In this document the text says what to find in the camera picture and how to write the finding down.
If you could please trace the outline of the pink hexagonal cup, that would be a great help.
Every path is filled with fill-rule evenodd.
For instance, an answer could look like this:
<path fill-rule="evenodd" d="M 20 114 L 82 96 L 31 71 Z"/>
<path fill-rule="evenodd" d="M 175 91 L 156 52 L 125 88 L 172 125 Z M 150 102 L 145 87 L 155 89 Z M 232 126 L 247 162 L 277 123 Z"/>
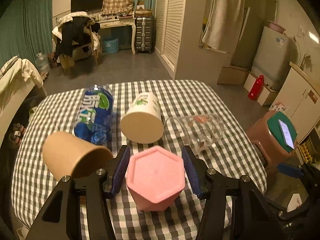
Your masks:
<path fill-rule="evenodd" d="M 183 159 L 161 146 L 130 157 L 126 185 L 141 211 L 164 211 L 185 188 Z"/>

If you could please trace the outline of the brown paper cup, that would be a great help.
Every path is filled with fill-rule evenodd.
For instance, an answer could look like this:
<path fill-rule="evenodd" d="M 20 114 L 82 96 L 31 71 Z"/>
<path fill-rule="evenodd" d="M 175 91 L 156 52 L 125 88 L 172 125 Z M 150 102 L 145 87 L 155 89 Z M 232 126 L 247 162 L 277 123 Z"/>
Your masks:
<path fill-rule="evenodd" d="M 67 132 L 55 132 L 47 137 L 42 148 L 43 162 L 54 178 L 86 177 L 105 167 L 113 159 L 112 152 Z"/>

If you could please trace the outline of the white printed paper cup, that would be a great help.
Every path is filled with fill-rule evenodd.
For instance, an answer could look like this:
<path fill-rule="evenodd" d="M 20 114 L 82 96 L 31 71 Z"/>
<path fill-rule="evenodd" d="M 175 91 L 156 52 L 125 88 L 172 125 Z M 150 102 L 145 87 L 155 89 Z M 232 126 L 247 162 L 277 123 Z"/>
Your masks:
<path fill-rule="evenodd" d="M 157 96 L 150 92 L 138 94 L 122 117 L 120 129 L 127 139 L 139 144 L 161 139 L 164 126 Z"/>

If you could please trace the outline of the green book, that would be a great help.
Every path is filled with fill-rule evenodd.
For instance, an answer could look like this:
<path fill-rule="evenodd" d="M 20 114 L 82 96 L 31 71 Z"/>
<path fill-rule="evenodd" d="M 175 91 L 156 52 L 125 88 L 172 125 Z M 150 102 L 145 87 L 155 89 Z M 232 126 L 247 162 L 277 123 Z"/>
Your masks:
<path fill-rule="evenodd" d="M 267 120 L 268 129 L 280 146 L 288 153 L 295 149 L 296 129 L 290 119 L 281 112 L 274 112 Z"/>

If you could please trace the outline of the brown plastic stool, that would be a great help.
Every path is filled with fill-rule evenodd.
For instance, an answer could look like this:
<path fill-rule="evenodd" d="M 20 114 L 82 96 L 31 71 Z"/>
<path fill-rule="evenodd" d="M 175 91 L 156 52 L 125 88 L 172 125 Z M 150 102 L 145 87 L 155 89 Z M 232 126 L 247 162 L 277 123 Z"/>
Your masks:
<path fill-rule="evenodd" d="M 285 144 L 279 121 L 284 122 L 288 126 L 293 147 Z M 290 119 L 279 111 L 268 111 L 246 131 L 246 134 L 251 143 L 257 145 L 263 154 L 267 162 L 267 170 L 287 161 L 297 147 L 297 132 L 295 127 Z"/>

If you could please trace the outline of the white sneaker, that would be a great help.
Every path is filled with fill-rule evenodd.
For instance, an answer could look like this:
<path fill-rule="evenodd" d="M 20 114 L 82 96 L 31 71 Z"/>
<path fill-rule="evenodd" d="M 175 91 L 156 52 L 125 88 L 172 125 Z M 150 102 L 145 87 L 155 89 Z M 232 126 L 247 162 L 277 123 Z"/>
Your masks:
<path fill-rule="evenodd" d="M 25 134 L 25 127 L 20 123 L 14 123 L 12 132 L 9 134 L 9 146 L 12 149 L 19 148 L 22 138 Z"/>

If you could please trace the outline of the blue plastic bottle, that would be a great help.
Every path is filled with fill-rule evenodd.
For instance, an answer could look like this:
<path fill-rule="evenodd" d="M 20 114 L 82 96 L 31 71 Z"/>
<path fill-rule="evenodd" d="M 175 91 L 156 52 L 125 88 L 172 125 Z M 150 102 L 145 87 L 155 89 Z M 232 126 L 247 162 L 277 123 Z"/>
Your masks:
<path fill-rule="evenodd" d="M 113 92 L 108 86 L 85 90 L 74 125 L 76 137 L 95 145 L 111 139 Z"/>

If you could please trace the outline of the red bottle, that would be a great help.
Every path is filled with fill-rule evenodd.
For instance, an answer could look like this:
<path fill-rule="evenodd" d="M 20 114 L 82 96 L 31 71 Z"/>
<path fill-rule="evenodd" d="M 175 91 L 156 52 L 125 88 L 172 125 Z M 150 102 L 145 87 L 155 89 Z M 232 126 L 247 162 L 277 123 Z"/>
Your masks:
<path fill-rule="evenodd" d="M 260 75 L 258 78 L 256 78 L 255 82 L 253 83 L 253 86 L 249 91 L 248 97 L 251 100 L 257 100 L 261 91 L 263 90 L 263 86 L 264 86 L 264 76 Z"/>

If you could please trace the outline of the bed with beige bedding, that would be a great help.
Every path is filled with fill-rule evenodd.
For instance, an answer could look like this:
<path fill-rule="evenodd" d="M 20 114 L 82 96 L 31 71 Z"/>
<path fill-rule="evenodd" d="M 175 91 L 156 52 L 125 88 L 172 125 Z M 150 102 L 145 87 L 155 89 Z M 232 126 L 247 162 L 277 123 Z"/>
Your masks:
<path fill-rule="evenodd" d="M 18 59 L 1 78 L 1 140 L 34 87 L 41 94 L 47 95 L 42 77 L 28 59 Z"/>

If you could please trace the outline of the pink basin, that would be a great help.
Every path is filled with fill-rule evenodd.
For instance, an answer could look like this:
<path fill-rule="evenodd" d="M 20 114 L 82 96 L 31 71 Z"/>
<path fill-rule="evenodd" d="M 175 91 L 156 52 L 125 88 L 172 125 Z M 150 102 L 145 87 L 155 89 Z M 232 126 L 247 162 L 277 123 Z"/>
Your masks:
<path fill-rule="evenodd" d="M 281 25 L 275 23 L 275 22 L 272 22 L 272 21 L 268 21 L 268 27 L 274 31 L 277 31 L 281 34 L 283 34 L 285 32 L 285 28 L 282 27 Z"/>

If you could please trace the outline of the wooden chair with clothes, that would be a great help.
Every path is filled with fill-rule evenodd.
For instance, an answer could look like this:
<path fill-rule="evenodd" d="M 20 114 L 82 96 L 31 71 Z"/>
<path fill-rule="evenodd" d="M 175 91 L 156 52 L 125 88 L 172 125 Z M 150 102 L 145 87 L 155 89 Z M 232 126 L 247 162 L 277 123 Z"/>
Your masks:
<path fill-rule="evenodd" d="M 71 12 L 59 18 L 52 30 L 54 59 L 60 60 L 64 70 L 69 70 L 75 65 L 73 51 L 79 48 L 84 53 L 91 52 L 97 62 L 101 53 L 99 30 L 100 23 L 84 11 Z"/>

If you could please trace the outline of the green curtain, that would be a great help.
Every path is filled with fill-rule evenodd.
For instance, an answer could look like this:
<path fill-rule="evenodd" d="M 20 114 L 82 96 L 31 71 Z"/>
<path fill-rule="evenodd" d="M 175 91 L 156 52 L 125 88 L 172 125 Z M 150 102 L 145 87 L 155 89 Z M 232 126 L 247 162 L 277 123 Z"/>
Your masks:
<path fill-rule="evenodd" d="M 13 0 L 1 16 L 1 65 L 13 56 L 36 62 L 52 45 L 52 0 Z"/>

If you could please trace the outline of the silver suitcase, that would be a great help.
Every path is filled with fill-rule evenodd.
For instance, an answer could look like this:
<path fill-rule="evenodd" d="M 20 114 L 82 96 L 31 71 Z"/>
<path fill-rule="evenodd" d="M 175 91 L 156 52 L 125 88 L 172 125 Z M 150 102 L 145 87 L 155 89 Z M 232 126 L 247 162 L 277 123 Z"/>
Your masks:
<path fill-rule="evenodd" d="M 137 17 L 136 18 L 136 51 L 147 51 L 151 53 L 153 48 L 154 36 L 154 19 L 151 17 Z"/>

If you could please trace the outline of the black television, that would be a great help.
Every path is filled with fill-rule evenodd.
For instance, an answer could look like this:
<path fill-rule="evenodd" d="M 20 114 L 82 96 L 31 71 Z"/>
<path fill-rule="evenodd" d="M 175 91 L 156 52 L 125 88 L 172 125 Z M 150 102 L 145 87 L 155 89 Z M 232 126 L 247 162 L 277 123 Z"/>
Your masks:
<path fill-rule="evenodd" d="M 93 11 L 101 9 L 103 0 L 71 0 L 71 12 Z"/>

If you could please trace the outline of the plaid cloth cover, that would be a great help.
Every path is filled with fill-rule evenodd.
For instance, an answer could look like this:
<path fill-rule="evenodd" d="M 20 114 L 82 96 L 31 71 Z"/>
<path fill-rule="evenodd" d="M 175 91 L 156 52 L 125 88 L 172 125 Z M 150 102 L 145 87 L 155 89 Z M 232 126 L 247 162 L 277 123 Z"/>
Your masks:
<path fill-rule="evenodd" d="M 133 11 L 133 0 L 103 0 L 102 15 L 127 15 Z"/>

